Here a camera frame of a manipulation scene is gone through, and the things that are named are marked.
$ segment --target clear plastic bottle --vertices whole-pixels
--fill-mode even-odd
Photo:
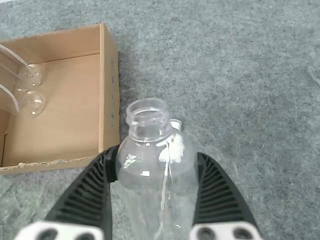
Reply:
[[[135,239],[188,239],[198,194],[192,142],[171,126],[160,99],[133,102],[126,122],[129,136],[118,151],[117,177]]]

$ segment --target glass bottle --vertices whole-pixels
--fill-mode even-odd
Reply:
[[[129,135],[118,150],[117,177],[135,239],[188,239],[198,194],[191,140],[171,126],[160,99],[133,102],[126,122]]]

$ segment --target glass bottle neck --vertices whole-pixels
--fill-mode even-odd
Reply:
[[[155,142],[169,136],[173,128],[164,101],[146,98],[133,102],[126,109],[129,137],[137,142]]]

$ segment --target clear bottle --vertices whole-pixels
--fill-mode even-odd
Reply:
[[[192,142],[171,126],[160,99],[133,102],[126,122],[129,135],[118,151],[117,177],[135,239],[188,239],[198,194]]]

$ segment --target bottle mouth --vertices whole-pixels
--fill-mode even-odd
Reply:
[[[145,98],[131,103],[126,109],[129,125],[149,126],[170,120],[167,104],[158,98]]]

